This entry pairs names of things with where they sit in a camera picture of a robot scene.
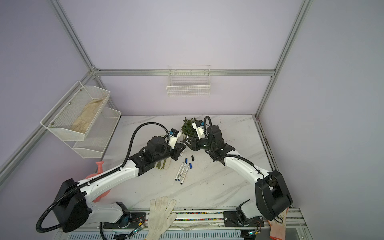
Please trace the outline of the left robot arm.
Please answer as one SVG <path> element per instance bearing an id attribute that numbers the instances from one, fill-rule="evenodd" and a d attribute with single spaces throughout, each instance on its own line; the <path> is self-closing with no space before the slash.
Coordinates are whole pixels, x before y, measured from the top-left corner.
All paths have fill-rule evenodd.
<path id="1" fill-rule="evenodd" d="M 68 233 L 90 223 L 109 223 L 117 228 L 127 227 L 133 218 L 122 202 L 101 204 L 95 200 L 115 186 L 153 169 L 157 162 L 168 158 L 178 160 L 186 145 L 179 143 L 177 139 L 174 136 L 169 136 L 168 140 L 155 136 L 120 166 L 79 182 L 73 179 L 63 182 L 54 202 L 38 219 L 37 232 L 46 233 L 62 229 Z"/>

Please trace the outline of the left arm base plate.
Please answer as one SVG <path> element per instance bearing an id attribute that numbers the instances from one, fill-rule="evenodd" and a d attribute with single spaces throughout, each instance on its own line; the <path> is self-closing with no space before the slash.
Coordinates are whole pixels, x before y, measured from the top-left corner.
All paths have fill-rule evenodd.
<path id="1" fill-rule="evenodd" d="M 125 213 L 116 223 L 103 223 L 104 229 L 135 229 L 139 223 L 144 223 L 147 213 Z"/>

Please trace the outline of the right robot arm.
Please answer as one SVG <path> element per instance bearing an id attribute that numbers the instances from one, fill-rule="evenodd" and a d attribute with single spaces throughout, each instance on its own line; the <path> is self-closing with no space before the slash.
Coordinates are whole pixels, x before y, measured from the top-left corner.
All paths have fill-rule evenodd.
<path id="1" fill-rule="evenodd" d="M 280 214 L 293 203 L 283 175 L 276 170 L 262 169 L 241 156 L 225 143 L 218 126 L 206 127 L 202 121 L 196 121 L 192 128 L 196 134 L 183 140 L 192 151 L 204 150 L 214 162 L 233 169 L 255 187 L 255 200 L 246 200 L 237 206 L 234 224 L 246 227 L 259 217 L 283 224 Z"/>

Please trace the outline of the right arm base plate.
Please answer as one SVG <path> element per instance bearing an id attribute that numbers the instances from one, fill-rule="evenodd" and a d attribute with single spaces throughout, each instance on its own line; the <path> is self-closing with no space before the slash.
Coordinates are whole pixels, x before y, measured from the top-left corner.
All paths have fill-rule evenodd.
<path id="1" fill-rule="evenodd" d="M 265 225 L 262 216 L 248 219 L 240 211 L 224 211 L 223 217 L 225 227 L 263 227 Z"/>

